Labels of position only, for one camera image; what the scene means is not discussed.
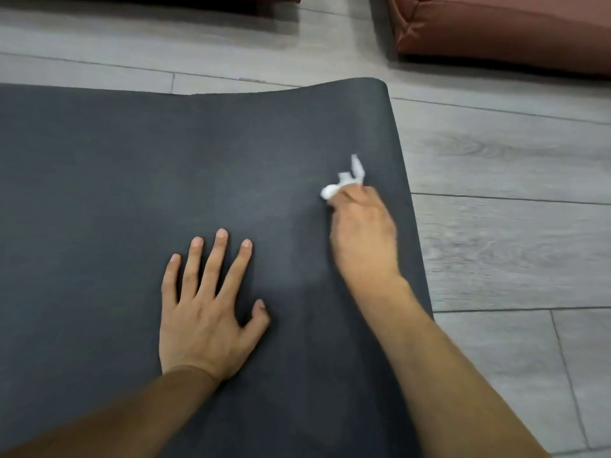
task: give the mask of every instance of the forearm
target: forearm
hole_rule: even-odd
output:
[[[547,457],[407,282],[381,284],[357,286],[353,295],[393,367],[427,458]]]
[[[175,369],[129,398],[0,457],[153,457],[217,386],[202,370]]]

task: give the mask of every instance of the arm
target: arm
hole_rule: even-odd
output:
[[[161,377],[113,406],[41,435],[0,458],[156,456],[218,385],[238,372],[270,323],[260,300],[245,328],[234,316],[235,298],[252,254],[250,241],[242,243],[215,295],[226,246],[227,232],[219,230],[200,285],[203,240],[194,238],[180,302],[176,292],[179,255],[174,254],[168,263],[159,332]]]
[[[335,261],[399,381],[427,458],[549,455],[429,318],[401,277],[396,229],[377,192],[348,185],[335,209]]]

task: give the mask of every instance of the gray laminate floor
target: gray laminate floor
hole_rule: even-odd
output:
[[[398,62],[383,0],[0,0],[0,82],[392,96],[437,322],[558,455],[611,457],[611,83]]]

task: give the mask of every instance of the left hand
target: left hand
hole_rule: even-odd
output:
[[[255,302],[252,319],[244,328],[235,319],[235,299],[252,255],[250,240],[246,239],[240,246],[240,252],[216,294],[227,241],[227,231],[218,230],[201,284],[199,267],[203,239],[197,237],[191,241],[180,300],[176,290],[180,255],[172,255],[167,265],[161,286],[159,331],[159,359],[163,373],[190,366],[205,371],[221,383],[240,370],[270,324],[262,300]]]

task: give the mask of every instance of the cushion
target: cushion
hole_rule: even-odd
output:
[[[397,51],[611,75],[611,0],[389,0]]]

